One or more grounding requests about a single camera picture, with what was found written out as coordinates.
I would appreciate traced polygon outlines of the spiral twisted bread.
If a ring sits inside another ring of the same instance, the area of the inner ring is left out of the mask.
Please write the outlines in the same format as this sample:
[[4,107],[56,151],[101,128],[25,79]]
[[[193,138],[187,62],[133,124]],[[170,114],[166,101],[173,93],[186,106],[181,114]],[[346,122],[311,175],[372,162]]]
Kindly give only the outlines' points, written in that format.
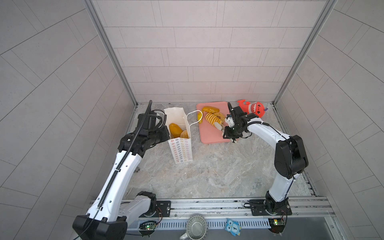
[[206,113],[205,119],[208,123],[210,123],[214,127],[222,125],[222,120],[212,113]]

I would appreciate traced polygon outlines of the long oval bread loaf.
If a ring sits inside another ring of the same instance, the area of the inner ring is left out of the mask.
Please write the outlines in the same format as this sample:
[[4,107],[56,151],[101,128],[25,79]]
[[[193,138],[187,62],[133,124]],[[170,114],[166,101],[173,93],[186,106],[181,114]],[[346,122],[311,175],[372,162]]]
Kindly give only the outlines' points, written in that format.
[[183,132],[181,127],[179,127],[177,124],[171,123],[169,125],[169,130],[172,135],[172,138],[179,138]]

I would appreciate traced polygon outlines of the white printed paper bag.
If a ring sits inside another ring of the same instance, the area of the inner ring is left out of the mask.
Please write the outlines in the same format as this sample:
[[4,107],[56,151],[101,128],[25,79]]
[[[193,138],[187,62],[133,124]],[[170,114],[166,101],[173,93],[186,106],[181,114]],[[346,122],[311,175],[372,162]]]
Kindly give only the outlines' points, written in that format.
[[189,135],[189,139],[183,139],[180,137],[172,138],[170,133],[170,140],[168,140],[168,143],[171,148],[175,163],[180,164],[193,161],[191,126],[197,124],[198,120],[194,121],[193,123],[189,123],[188,117],[194,113],[202,111],[195,110],[186,114],[183,108],[174,107],[164,109],[164,112],[167,115],[166,126],[168,127],[168,130],[169,125],[174,123],[181,127],[183,131],[187,130]]

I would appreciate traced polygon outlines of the small bread roll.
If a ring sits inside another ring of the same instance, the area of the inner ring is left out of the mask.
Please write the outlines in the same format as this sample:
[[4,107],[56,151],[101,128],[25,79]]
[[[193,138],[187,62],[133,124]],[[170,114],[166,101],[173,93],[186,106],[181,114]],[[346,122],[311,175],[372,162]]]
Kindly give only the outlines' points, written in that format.
[[187,130],[182,131],[180,134],[180,138],[189,139],[188,131]]

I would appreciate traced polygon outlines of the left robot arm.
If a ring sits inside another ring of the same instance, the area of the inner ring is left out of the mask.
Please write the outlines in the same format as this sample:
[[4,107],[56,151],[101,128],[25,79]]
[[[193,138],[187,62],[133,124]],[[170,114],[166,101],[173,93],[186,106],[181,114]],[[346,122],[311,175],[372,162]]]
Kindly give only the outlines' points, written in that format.
[[148,107],[139,114],[132,133],[121,138],[115,163],[95,202],[85,215],[76,216],[73,229],[78,240],[122,240],[128,226],[140,216],[158,213],[154,193],[141,191],[121,210],[122,200],[134,171],[147,150],[169,140],[167,116]]

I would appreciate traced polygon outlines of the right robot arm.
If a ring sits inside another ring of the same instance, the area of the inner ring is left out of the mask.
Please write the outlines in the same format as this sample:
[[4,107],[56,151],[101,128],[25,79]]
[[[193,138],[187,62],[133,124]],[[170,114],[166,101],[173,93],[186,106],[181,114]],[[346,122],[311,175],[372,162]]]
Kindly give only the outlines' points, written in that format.
[[288,192],[309,165],[303,139],[298,135],[284,134],[264,122],[256,114],[245,113],[240,107],[228,103],[230,113],[226,117],[228,126],[223,129],[223,138],[234,143],[243,138],[243,133],[255,134],[275,150],[274,166],[277,175],[272,187],[267,191],[265,200],[250,200],[244,204],[254,216],[269,214],[288,216],[292,214],[288,202]]

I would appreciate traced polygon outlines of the pink plastic tray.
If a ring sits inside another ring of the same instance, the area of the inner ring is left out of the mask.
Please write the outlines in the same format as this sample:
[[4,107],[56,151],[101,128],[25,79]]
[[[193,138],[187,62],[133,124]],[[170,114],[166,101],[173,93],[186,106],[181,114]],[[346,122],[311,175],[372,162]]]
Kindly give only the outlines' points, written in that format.
[[[202,111],[203,107],[206,106],[216,107],[224,115],[228,115],[230,113],[227,102],[200,103],[196,105],[196,108],[197,110]],[[219,131],[216,127],[207,122],[205,117],[203,117],[202,123],[199,124],[199,132],[200,139],[203,144],[228,143],[232,141],[230,139],[224,139],[223,132]]]

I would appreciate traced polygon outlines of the red shark plush toy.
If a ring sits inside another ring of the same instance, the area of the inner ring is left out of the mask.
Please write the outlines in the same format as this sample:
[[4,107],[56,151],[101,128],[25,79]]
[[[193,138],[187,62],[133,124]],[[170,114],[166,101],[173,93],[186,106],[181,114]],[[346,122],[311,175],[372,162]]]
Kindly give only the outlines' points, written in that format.
[[246,100],[239,100],[238,103],[243,112],[247,114],[255,114],[259,118],[262,118],[265,112],[268,110],[268,108],[265,108],[265,106],[260,102],[250,103]]

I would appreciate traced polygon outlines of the left circuit board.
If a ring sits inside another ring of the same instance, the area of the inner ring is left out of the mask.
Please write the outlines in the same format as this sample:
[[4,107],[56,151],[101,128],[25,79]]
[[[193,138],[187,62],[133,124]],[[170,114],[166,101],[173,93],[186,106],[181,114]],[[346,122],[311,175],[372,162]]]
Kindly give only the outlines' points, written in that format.
[[154,231],[158,225],[156,221],[146,221],[139,225],[140,231]]

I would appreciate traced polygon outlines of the circuit board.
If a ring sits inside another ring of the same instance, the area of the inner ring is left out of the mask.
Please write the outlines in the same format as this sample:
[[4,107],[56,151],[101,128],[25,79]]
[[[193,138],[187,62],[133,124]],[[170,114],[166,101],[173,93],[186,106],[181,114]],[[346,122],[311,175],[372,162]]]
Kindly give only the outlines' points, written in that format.
[[139,225],[140,231],[154,231],[158,225],[156,221],[146,221]]
[[274,234],[281,234],[283,233],[286,223],[282,219],[268,219],[270,228],[269,231]]

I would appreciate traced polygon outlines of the blue owl figure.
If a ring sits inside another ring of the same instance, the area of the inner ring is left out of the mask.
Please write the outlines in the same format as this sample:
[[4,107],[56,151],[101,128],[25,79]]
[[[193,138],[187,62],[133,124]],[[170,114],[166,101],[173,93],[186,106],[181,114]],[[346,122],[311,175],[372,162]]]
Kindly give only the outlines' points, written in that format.
[[236,221],[232,219],[227,219],[225,230],[231,233],[233,236],[239,236],[241,234],[242,227]]

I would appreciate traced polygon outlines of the metal fluted tart mould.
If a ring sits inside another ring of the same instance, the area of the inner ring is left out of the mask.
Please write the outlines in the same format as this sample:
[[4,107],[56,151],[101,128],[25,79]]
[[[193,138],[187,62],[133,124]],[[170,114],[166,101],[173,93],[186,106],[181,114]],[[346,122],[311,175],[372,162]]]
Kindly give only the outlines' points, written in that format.
[[194,215],[188,220],[186,232],[180,236],[180,240],[203,240],[207,231],[208,225],[204,217]]

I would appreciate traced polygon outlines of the right circuit board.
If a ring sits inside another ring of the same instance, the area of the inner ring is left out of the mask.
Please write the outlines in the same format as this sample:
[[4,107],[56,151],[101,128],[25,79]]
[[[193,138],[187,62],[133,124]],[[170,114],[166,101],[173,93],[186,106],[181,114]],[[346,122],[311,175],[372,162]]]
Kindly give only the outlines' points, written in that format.
[[274,234],[281,234],[283,233],[286,223],[282,219],[268,219],[270,228],[269,231]]

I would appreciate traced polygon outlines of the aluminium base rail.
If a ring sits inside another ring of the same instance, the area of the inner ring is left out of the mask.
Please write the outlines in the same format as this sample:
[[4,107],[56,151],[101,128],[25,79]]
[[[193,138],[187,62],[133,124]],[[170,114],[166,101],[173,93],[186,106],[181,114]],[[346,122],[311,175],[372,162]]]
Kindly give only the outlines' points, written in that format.
[[126,217],[127,222],[144,218],[179,220],[193,215],[207,219],[218,218],[277,218],[277,217],[327,217],[334,216],[326,197],[291,197],[274,207],[264,198],[218,198],[218,199],[165,199],[137,196],[133,200],[106,200],[102,207],[93,201],[86,212],[89,218],[115,221]]

